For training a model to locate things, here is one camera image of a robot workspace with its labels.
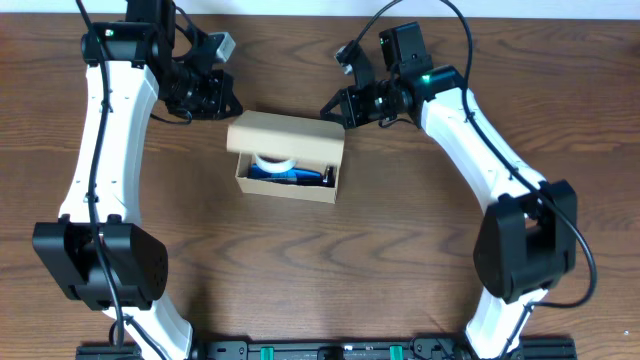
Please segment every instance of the black metal base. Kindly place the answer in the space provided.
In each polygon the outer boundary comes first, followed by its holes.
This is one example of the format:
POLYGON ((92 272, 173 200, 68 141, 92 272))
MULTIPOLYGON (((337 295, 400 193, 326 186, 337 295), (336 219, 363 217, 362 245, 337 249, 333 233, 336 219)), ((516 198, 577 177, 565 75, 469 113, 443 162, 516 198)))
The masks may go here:
MULTIPOLYGON (((247 343, 220 341, 206 345, 208 360, 475 360, 463 342, 452 337, 419 337, 410 341, 247 343)), ((142 359, 137 346, 79 347, 76 360, 142 359)), ((522 339, 506 360, 576 360, 570 338, 522 339)))

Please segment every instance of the white wall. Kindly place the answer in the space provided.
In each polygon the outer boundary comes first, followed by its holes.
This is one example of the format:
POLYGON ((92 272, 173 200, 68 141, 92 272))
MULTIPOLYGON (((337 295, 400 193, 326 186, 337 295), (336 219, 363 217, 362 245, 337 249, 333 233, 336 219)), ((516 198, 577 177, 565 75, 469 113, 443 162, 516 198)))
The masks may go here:
MULTIPOLYGON (((175 0, 190 14, 370 16, 389 0, 175 0)), ((640 19, 640 0, 453 0, 469 17, 640 19)), ((92 13, 124 13, 125 0, 84 0, 92 13)), ((77 12, 73 0, 0 0, 0 12, 77 12)), ((452 16, 438 0, 405 0, 388 16, 452 16)))

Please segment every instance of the wooden tabletop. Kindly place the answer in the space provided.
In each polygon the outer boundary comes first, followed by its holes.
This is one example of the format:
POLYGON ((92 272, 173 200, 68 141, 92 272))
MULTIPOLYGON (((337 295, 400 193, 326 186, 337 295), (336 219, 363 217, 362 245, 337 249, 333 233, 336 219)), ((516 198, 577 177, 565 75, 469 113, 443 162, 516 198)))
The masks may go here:
MULTIPOLYGON (((94 16, 93 20, 117 17, 94 16)), ((380 20, 363 40, 379 78, 380 20)), ((353 83, 335 63, 365 18, 197 16, 238 46, 225 66, 245 109, 318 118, 353 83)), ((571 335, 581 359, 640 357, 640 27, 637 22, 470 21, 471 87, 502 136, 578 193, 600 270, 595 298, 537 309, 529 335, 571 335)), ((455 19, 421 19, 436 64, 462 69, 455 19)), ((0 15, 0 358, 71 358, 111 321, 67 300, 31 245, 71 183, 86 109, 78 15, 0 15)), ((165 114, 163 106, 156 106, 165 114)), ((207 340, 411 338, 458 332, 481 284, 482 220, 446 154, 408 124, 347 133, 335 205, 243 195, 225 149, 230 121, 152 122, 140 181, 144 228, 167 246, 167 291, 207 340)), ((550 299, 582 296, 575 271, 550 299)))

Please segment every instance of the robotic arm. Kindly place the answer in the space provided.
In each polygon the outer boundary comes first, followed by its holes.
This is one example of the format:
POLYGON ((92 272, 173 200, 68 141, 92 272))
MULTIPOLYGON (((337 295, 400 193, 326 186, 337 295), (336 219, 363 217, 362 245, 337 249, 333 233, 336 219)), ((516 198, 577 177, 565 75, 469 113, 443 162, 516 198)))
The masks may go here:
MULTIPOLYGON (((165 292, 168 254, 165 246, 140 228, 138 187, 147 124, 157 100, 169 113, 191 119, 222 119, 242 107, 233 96, 233 79, 222 70, 234 43, 227 33, 205 34, 190 23, 184 31, 193 47, 171 58, 175 5, 167 0, 129 0, 127 20, 93 24, 100 46, 83 38, 89 99, 80 156, 73 183, 56 223, 38 223, 34 249, 62 291, 90 309, 115 318, 116 311, 92 241, 86 189, 100 114, 102 78, 96 52, 106 58, 111 103, 96 176, 100 241, 111 263, 120 295, 125 329, 137 347, 78 348, 77 359, 216 360, 408 360, 408 359, 575 359, 572 340, 520 342, 529 304, 575 265, 575 238, 486 147, 467 121, 462 106, 462 77, 451 66, 433 69, 417 24, 381 34, 391 81, 375 81, 362 50, 350 44, 341 57, 356 85, 340 90, 322 110, 324 120, 353 128, 377 120, 394 120, 407 112, 438 142, 469 182, 485 213, 474 250, 484 285, 478 309, 464 339, 417 338, 409 342, 248 344, 198 341, 165 292), (330 110, 340 105, 341 114, 330 110), (525 218, 537 221, 527 228, 525 218)), ((549 184, 502 140, 479 110, 473 93, 468 102, 478 125, 520 174, 554 201, 575 222, 576 196, 568 183, 549 184)))

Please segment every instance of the box lid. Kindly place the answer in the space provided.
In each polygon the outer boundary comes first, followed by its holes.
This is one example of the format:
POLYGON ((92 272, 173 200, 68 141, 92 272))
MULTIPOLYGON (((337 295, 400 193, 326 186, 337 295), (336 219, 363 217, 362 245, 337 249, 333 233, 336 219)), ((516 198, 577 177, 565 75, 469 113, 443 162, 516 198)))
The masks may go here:
POLYGON ((328 121, 245 111, 229 126, 227 150, 340 165, 344 128, 328 121))

